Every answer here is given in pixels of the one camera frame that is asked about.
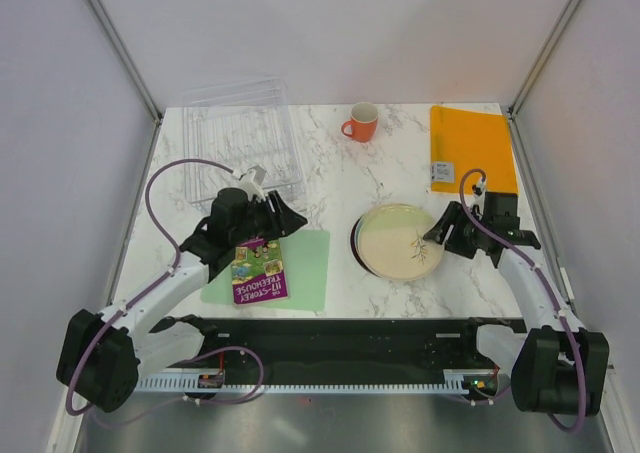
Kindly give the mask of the cream green plate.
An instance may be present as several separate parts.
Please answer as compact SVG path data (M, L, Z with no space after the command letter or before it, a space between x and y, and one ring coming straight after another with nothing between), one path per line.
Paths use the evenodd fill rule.
M357 231L359 255L367 269L393 281L414 281L433 272L444 247L425 242L436 220L425 210L401 203L377 206L362 216Z

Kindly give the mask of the blue white floral plate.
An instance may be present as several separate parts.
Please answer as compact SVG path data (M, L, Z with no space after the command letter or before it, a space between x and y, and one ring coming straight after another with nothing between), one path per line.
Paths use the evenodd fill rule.
M358 231L358 227L360 226L360 222L361 222L362 216L360 218L358 218L352 229L351 229L351 233L350 233L350 249L351 249L351 253L352 256L354 257L354 259L356 260L356 262L358 263L358 265L363 268L365 271L369 271L366 267L366 265L364 264L364 262L362 261L359 252L358 252L358 247L357 247L357 231Z

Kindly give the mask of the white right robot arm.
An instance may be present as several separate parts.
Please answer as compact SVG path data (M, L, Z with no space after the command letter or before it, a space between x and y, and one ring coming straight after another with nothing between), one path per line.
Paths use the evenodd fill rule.
M473 367L489 359L498 365L521 411L596 415L609 360L606 337L587 330L564 304L536 234L520 227L517 195L488 192L482 198L471 208L450 202L424 238L468 259L484 252L513 293L526 334L482 325L458 341L460 359Z

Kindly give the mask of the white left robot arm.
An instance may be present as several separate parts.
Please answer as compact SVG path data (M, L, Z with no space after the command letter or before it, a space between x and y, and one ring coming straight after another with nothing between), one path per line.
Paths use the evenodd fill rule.
M230 187L219 191L210 212L182 242L174 257L149 285L98 313L82 309L69 320L57 380L67 386L66 408L79 416L73 397L105 413L119 409L140 379L173 364L192 360L208 366L219 355L219 342L181 322L156 327L191 294L216 279L232 262L235 250L252 240L279 240L308 223L277 191L264 195Z

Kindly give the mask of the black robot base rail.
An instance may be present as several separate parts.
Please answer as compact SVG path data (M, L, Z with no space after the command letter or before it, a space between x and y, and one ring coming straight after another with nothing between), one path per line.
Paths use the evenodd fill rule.
M197 368L222 366L233 384L389 384L442 379L441 370L490 370L476 350L482 325L525 330L516 318L215 319L195 315L156 326L189 324L203 334Z

